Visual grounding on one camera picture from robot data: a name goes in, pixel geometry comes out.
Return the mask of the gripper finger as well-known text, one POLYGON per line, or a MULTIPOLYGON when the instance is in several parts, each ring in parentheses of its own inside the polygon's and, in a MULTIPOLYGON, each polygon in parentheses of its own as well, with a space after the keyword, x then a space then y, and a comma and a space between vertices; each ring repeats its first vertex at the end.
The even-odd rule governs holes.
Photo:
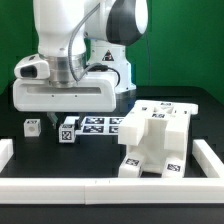
POLYGON ((48 112, 47 117, 51 121, 52 127, 54 129, 56 129, 57 128, 57 123, 58 123, 58 117, 56 116, 56 113, 55 112, 48 112))
POLYGON ((76 129, 76 130, 80 130, 80 129, 81 129, 83 119, 84 119, 83 117, 78 117, 78 118, 75 120, 75 129, 76 129))

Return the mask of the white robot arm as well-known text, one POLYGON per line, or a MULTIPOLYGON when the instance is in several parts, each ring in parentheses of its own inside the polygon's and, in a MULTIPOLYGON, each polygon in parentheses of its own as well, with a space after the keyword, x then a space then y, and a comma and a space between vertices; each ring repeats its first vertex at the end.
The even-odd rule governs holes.
POLYGON ((148 25, 147 0, 33 0, 38 52, 15 67, 24 112, 112 112, 121 78, 86 63, 84 40, 130 46, 148 25))

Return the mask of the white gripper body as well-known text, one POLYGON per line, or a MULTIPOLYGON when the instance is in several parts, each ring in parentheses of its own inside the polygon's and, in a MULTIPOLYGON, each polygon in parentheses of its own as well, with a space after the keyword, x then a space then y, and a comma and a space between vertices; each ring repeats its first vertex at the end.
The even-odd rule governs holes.
POLYGON ((17 79, 13 102, 27 112, 112 112, 116 108, 114 72, 89 72, 71 88, 56 88, 47 80, 17 79))

